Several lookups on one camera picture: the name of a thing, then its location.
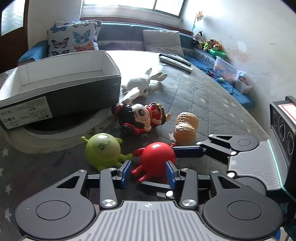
green toy's antenna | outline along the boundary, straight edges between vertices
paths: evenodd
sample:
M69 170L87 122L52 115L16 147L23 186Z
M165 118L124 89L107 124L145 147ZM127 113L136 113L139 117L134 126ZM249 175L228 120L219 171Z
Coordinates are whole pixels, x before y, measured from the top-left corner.
M88 140L86 139L86 137L81 137L82 141L88 142Z

window frame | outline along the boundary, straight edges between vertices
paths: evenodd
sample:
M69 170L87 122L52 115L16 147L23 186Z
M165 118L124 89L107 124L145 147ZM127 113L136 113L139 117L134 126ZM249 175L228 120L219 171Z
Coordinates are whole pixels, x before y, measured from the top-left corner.
M182 7L180 9L180 13L179 13L178 16L177 15L174 15L174 14L171 14L171 13L168 13L168 12L163 12L163 11L160 11L160 10L156 10L155 9L155 6L156 6L157 0L154 1L153 9L141 8L141 7L132 7L132 6L126 6L126 5L110 5L110 6L129 7L129 8L135 8L135 9L141 9L141 10L146 10L146 11L150 11L150 12L161 13L161 14L164 14L164 15L168 15L168 16L171 16L171 17L179 18L180 19L181 16L182 16L182 13L183 13L183 10L184 10L186 1L187 0L184 0L183 1L183 4L182 4ZM88 6L98 6L98 4L85 4L85 0L83 0L82 7L88 7Z

white label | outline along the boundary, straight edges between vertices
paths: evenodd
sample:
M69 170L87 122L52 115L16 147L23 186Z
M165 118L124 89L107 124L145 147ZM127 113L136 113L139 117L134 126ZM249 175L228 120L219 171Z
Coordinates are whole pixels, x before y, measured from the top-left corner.
M0 120L7 129L49 118L52 113L45 96L0 110Z
M287 116L296 125L296 106L291 104L280 104L279 107L286 113Z

red round toy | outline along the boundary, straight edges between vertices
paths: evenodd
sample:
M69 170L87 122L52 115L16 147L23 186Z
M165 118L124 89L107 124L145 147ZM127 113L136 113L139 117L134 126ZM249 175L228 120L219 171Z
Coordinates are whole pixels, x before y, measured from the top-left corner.
M134 176L145 172L139 182L147 181L151 177L165 177L165 162L171 161L175 164L176 155L173 149L166 143L154 142L145 148L137 149L133 156L141 156L141 165L132 170Z

window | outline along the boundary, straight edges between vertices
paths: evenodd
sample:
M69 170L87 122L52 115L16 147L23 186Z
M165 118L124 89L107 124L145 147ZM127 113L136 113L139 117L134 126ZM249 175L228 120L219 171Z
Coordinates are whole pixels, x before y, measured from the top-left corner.
M1 36L24 25L25 0L14 0L3 11L1 18Z
M180 18L185 0L83 0L83 6L101 5L101 6L120 6L134 7L153 12L159 12Z

